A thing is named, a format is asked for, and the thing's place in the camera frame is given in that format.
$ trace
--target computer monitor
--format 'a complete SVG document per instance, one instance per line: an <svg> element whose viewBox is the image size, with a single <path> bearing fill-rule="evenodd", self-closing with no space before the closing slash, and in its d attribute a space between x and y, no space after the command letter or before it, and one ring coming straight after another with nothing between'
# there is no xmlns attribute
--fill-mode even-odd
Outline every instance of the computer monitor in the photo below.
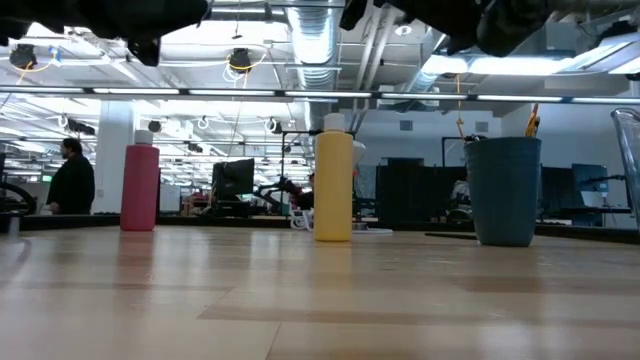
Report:
<svg viewBox="0 0 640 360"><path fill-rule="evenodd" d="M573 164L573 178L576 190L587 207L605 206L605 198L609 193L609 182L599 180L607 177L607 168L602 165Z"/></svg>
<svg viewBox="0 0 640 360"><path fill-rule="evenodd" d="M211 187L217 191L218 199L252 194L254 169L254 159L214 164Z"/></svg>

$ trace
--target dark jacket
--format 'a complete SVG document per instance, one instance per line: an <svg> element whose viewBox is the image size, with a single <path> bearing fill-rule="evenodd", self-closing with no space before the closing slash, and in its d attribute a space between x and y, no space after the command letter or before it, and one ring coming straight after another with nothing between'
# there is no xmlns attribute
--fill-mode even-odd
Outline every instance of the dark jacket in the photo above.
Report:
<svg viewBox="0 0 640 360"><path fill-rule="evenodd" d="M60 205L60 214L89 214L95 196L93 167L82 155L74 155L51 179L47 204Z"/></svg>

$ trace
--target yellow bottle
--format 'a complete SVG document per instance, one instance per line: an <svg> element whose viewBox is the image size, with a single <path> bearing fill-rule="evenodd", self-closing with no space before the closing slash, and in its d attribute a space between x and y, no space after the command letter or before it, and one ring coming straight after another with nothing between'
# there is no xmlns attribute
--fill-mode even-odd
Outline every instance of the yellow bottle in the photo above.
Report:
<svg viewBox="0 0 640 360"><path fill-rule="evenodd" d="M344 115L329 114L316 136L313 235L316 241L350 241L353 138L344 132Z"/></svg>

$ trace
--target wooden table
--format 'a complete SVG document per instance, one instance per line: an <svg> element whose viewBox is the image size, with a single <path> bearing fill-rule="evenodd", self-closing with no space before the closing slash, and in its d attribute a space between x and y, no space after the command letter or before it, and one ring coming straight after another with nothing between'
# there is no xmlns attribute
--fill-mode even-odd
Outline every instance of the wooden table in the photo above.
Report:
<svg viewBox="0 0 640 360"><path fill-rule="evenodd" d="M0 240L20 360L640 359L640 247L160 227Z"/></svg>

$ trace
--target red bottle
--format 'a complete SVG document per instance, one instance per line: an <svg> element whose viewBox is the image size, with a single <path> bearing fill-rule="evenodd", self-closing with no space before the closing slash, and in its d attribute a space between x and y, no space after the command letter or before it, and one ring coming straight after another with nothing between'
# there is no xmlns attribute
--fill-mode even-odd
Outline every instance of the red bottle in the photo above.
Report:
<svg viewBox="0 0 640 360"><path fill-rule="evenodd" d="M138 130L136 144L127 146L120 211L122 231L153 231L156 225L160 150L152 143L151 132Z"/></svg>

